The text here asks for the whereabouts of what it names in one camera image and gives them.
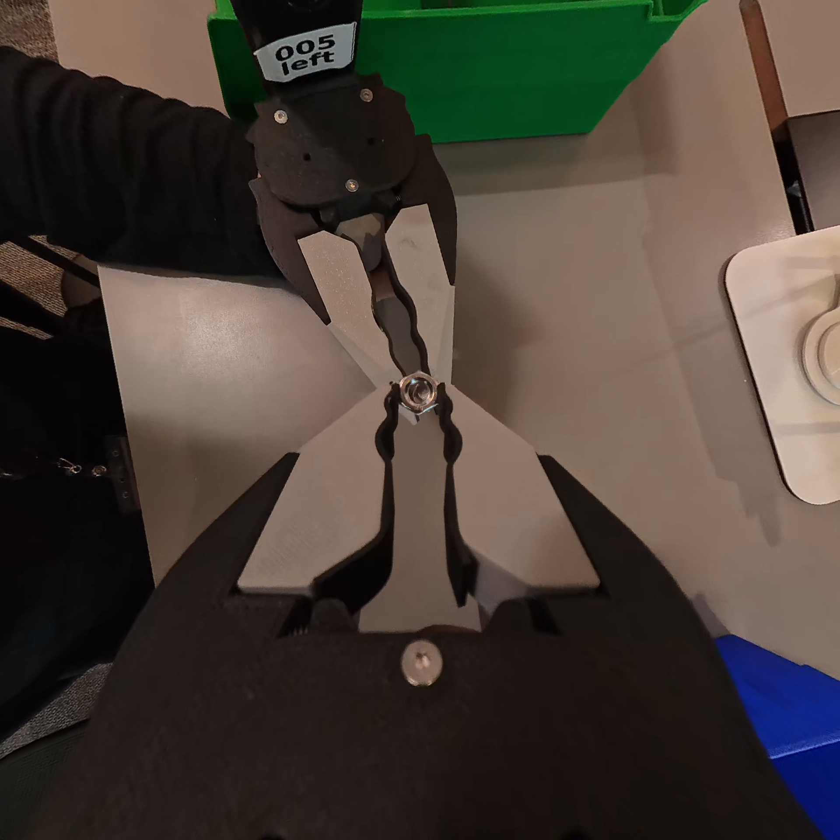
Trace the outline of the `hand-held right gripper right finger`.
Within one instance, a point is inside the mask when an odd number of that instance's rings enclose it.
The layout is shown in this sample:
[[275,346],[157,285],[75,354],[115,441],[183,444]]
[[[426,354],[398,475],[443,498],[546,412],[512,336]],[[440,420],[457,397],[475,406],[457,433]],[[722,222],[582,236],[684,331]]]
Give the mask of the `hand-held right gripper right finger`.
[[449,583],[492,614],[506,601],[601,583],[530,444],[454,387],[437,389],[444,433]]

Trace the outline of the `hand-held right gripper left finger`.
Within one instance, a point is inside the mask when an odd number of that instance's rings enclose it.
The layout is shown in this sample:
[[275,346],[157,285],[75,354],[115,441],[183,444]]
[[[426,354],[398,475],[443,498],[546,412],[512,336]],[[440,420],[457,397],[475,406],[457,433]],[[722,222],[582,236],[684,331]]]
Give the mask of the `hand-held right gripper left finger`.
[[375,391],[301,447],[238,578],[246,594],[320,597],[393,519],[393,391]]

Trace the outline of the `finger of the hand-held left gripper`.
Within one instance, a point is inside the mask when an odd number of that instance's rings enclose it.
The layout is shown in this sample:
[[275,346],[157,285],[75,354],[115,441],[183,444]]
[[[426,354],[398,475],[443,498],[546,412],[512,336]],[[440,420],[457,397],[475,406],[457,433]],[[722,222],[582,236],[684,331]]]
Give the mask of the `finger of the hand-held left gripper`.
[[374,386],[398,382],[402,373],[375,318],[373,289],[357,245],[326,231],[298,244],[327,309],[332,335]]
[[438,382],[451,379],[455,286],[427,206],[404,208],[385,233],[381,300],[385,358],[381,383],[423,371]]

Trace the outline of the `silver hex nut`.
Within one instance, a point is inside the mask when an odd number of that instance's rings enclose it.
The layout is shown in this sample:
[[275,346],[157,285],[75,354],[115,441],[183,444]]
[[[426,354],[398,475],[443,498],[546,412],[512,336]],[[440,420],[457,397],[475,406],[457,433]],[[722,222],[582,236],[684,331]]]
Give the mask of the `silver hex nut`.
[[[406,384],[415,378],[426,380],[435,388],[434,401],[429,403],[428,405],[421,406],[419,409],[416,409],[414,406],[407,404],[404,396],[404,389],[406,387]],[[412,374],[405,375],[399,382],[393,384],[393,391],[395,394],[398,411],[413,424],[418,422],[419,418],[422,415],[431,412],[436,408],[438,404],[438,390],[439,382],[435,380],[435,378],[433,378],[432,375],[424,371],[415,371]]]

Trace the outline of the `green plastic bin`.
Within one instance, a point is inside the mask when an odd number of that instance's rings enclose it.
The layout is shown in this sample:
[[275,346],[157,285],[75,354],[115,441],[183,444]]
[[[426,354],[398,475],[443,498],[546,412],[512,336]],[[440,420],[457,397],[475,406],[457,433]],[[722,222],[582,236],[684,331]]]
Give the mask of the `green plastic bin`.
[[[207,32],[231,117],[267,99],[232,2]],[[438,144],[588,133],[701,2],[362,2],[354,67]]]

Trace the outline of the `blue plastic bin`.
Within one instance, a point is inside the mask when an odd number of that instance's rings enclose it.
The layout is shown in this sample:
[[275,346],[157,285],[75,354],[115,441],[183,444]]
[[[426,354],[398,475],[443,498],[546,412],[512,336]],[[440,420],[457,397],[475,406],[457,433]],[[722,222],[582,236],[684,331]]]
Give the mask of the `blue plastic bin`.
[[838,680],[738,636],[715,643],[775,768],[821,834],[838,839]]

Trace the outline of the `person's left forearm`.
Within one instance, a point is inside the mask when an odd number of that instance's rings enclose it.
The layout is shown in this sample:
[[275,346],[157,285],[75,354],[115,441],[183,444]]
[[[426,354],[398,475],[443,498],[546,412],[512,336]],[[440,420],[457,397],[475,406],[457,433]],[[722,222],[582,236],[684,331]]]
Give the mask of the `person's left forearm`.
[[242,129],[109,77],[1,48],[1,229],[100,264],[283,280]]

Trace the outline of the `white document stand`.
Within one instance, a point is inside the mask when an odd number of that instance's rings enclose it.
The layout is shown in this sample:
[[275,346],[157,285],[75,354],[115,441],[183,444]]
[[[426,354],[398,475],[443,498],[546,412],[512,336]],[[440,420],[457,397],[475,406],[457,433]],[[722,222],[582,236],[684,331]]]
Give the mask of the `white document stand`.
[[785,485],[839,499],[839,226],[746,248],[724,278]]

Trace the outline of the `black flat panel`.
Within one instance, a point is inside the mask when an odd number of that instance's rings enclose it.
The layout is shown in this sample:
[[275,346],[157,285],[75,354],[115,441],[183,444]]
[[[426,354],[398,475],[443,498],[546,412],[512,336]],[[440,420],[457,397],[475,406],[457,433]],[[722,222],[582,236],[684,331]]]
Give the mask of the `black flat panel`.
[[797,235],[839,225],[839,111],[785,120],[773,147]]

